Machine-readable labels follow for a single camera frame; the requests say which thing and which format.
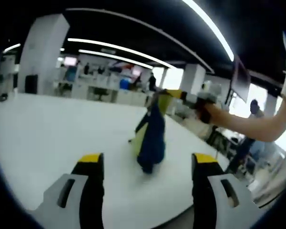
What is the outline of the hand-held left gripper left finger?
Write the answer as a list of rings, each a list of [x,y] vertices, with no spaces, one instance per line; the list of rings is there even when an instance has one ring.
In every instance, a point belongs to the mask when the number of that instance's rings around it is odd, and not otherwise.
[[[85,155],[43,193],[30,215],[44,229],[102,229],[104,155]]]

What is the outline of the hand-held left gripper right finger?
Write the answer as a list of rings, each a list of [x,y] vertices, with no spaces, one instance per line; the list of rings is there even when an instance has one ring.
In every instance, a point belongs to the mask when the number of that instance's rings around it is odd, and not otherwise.
[[[200,153],[192,157],[195,229],[249,229],[262,216],[251,192],[217,160]]]

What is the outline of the person's right hand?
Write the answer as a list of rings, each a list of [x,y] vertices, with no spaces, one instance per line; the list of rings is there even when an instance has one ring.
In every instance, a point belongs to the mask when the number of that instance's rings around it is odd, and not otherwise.
[[[201,100],[196,103],[196,115],[203,123],[211,124],[218,118],[218,108],[215,103]]]

